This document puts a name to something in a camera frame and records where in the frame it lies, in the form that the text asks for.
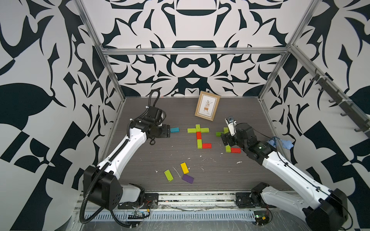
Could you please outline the blue cloth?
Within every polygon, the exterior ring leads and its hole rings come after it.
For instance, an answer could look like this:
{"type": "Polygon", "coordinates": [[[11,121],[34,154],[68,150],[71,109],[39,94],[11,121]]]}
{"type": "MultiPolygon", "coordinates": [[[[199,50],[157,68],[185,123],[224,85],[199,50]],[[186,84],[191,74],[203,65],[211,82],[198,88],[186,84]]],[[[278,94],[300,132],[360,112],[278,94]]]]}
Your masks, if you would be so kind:
{"type": "Polygon", "coordinates": [[[273,146],[274,148],[277,147],[278,142],[280,142],[282,144],[282,148],[287,149],[287,150],[291,150],[294,147],[294,145],[291,141],[282,140],[278,137],[273,137],[273,138],[268,140],[268,143],[271,146],[273,146]]]}

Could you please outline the circuit board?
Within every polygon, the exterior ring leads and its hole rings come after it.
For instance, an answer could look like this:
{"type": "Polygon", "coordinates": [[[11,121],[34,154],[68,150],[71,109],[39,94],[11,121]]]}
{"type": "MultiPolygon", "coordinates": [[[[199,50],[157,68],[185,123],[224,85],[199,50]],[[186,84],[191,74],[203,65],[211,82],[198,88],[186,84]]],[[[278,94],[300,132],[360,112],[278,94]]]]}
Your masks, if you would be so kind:
{"type": "Polygon", "coordinates": [[[131,215],[128,215],[127,219],[146,219],[150,216],[150,211],[148,210],[147,213],[144,212],[134,212],[131,215]]]}
{"type": "Polygon", "coordinates": [[[269,216],[265,215],[255,215],[255,222],[253,222],[254,225],[259,227],[264,227],[267,224],[269,224],[271,221],[269,216]]]}

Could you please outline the yellow block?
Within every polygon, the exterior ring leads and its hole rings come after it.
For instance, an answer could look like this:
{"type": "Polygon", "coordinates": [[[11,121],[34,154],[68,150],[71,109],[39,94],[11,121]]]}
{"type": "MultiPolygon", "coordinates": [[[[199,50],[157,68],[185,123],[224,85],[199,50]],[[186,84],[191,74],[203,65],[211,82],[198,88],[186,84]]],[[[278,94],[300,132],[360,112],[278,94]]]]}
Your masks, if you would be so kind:
{"type": "Polygon", "coordinates": [[[183,171],[184,174],[188,174],[189,173],[189,169],[188,169],[188,167],[187,167],[187,165],[186,165],[185,162],[184,163],[181,163],[180,166],[181,166],[181,169],[182,169],[182,171],[183,171]]]}

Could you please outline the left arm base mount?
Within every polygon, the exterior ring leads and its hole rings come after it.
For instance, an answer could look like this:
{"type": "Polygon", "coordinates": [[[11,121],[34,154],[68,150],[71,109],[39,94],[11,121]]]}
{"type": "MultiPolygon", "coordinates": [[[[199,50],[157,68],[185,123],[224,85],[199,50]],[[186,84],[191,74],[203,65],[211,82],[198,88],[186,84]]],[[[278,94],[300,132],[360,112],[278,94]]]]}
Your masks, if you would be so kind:
{"type": "Polygon", "coordinates": [[[142,193],[137,201],[121,203],[118,205],[118,209],[153,209],[158,207],[158,201],[158,193],[142,193]]]}

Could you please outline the left circuit board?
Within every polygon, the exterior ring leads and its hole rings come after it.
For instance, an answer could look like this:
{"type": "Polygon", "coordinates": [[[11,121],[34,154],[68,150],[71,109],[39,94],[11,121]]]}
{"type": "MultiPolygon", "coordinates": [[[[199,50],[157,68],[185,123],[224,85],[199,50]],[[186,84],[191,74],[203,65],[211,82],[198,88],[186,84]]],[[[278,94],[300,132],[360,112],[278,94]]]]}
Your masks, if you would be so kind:
{"type": "Polygon", "coordinates": [[[131,215],[128,215],[127,219],[146,219],[150,216],[150,211],[148,210],[147,213],[144,212],[134,212],[131,215]]]}

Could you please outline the purple block lower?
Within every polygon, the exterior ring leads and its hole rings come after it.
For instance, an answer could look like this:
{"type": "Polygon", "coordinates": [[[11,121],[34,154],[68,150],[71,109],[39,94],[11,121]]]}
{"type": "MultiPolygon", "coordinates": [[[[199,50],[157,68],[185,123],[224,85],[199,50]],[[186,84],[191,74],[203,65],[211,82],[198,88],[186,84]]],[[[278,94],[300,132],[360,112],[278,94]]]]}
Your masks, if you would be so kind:
{"type": "Polygon", "coordinates": [[[182,180],[187,182],[187,183],[190,183],[190,184],[193,184],[194,183],[194,178],[189,176],[188,174],[184,174],[182,176],[182,180]]]}

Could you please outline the red block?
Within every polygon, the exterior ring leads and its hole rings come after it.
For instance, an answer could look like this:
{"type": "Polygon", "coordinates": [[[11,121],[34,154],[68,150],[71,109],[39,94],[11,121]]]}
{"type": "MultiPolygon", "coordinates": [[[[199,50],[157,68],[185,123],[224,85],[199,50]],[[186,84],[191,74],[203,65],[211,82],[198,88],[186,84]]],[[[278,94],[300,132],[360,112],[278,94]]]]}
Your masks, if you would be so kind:
{"type": "Polygon", "coordinates": [[[231,153],[240,154],[241,149],[240,148],[231,148],[231,153]]]}
{"type": "Polygon", "coordinates": [[[201,140],[202,139],[201,132],[196,132],[196,136],[197,136],[197,140],[201,140]]]}
{"type": "Polygon", "coordinates": [[[212,144],[211,143],[203,143],[202,144],[202,149],[211,149],[212,148],[212,144]]]}

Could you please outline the black wall hook rail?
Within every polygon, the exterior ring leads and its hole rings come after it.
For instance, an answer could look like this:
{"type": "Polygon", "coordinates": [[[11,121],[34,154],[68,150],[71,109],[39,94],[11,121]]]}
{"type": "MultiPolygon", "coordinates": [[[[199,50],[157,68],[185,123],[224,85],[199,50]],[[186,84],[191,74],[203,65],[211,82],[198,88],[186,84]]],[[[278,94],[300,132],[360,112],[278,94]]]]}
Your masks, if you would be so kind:
{"type": "Polygon", "coordinates": [[[328,76],[320,73],[317,68],[314,73],[310,81],[320,86],[319,92],[325,92],[330,97],[329,103],[341,108],[340,115],[349,117],[357,125],[355,132],[362,132],[370,138],[370,118],[328,76]]]}

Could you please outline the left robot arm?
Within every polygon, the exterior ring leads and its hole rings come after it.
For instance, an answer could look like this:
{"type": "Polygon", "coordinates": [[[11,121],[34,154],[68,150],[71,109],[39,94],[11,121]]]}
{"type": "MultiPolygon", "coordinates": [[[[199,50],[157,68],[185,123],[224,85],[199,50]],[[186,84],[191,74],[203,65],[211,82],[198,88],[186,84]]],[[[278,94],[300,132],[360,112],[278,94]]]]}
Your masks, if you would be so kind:
{"type": "Polygon", "coordinates": [[[119,179],[135,152],[147,140],[151,145],[156,138],[170,137],[170,125],[164,124],[166,113],[154,106],[148,106],[145,113],[131,119],[127,134],[96,167],[88,167],[83,175],[83,201],[92,202],[107,210],[115,209],[121,203],[137,203],[144,190],[133,184],[121,185],[119,179]]]}

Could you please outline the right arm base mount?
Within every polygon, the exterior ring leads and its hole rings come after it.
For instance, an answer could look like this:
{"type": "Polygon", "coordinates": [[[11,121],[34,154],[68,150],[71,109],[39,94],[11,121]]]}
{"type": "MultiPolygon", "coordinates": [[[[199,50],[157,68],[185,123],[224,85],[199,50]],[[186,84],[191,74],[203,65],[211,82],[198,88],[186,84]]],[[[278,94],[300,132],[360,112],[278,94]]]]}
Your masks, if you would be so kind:
{"type": "Polygon", "coordinates": [[[236,206],[238,208],[276,208],[275,206],[266,204],[258,193],[241,193],[236,196],[236,206]]]}

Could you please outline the teal block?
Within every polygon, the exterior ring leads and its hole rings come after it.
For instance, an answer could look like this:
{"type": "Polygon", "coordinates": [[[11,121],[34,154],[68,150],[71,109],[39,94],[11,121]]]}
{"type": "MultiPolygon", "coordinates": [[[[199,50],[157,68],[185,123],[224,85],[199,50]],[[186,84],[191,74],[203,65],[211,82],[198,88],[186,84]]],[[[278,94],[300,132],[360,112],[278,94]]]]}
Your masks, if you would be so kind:
{"type": "Polygon", "coordinates": [[[170,129],[170,132],[171,133],[177,133],[177,132],[179,132],[180,130],[179,130],[179,128],[171,128],[170,129]]]}

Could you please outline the right circuit board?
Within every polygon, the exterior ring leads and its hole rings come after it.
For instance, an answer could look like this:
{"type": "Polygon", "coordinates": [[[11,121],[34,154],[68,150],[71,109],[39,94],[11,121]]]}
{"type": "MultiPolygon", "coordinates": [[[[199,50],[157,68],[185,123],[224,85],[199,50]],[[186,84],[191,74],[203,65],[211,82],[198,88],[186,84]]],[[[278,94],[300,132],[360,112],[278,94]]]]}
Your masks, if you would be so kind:
{"type": "Polygon", "coordinates": [[[269,224],[271,221],[269,216],[265,215],[255,215],[255,222],[253,222],[254,225],[259,227],[264,227],[267,224],[269,224]]]}

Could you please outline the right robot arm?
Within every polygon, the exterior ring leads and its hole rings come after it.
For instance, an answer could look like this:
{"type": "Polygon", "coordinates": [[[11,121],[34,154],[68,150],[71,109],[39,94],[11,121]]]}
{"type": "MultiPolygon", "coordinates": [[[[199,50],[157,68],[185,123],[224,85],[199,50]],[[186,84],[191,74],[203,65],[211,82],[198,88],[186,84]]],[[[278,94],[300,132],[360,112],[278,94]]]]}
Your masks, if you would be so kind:
{"type": "Polygon", "coordinates": [[[344,224],[353,218],[344,192],[331,190],[303,173],[271,144],[259,141],[248,123],[237,123],[231,116],[225,122],[228,131],[221,136],[224,145],[238,146],[249,159],[280,177],[298,194],[293,196],[261,182],[251,191],[257,200],[297,216],[312,231],[345,230],[344,224]]]}

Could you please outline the wooden picture frame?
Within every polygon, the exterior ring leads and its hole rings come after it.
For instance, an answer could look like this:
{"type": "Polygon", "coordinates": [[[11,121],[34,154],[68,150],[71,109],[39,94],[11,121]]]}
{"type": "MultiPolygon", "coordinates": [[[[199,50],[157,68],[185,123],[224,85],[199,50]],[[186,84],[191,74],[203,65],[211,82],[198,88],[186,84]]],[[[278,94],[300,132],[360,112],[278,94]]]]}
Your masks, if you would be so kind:
{"type": "Polygon", "coordinates": [[[195,110],[195,116],[213,121],[221,97],[219,95],[201,91],[195,110]]]}

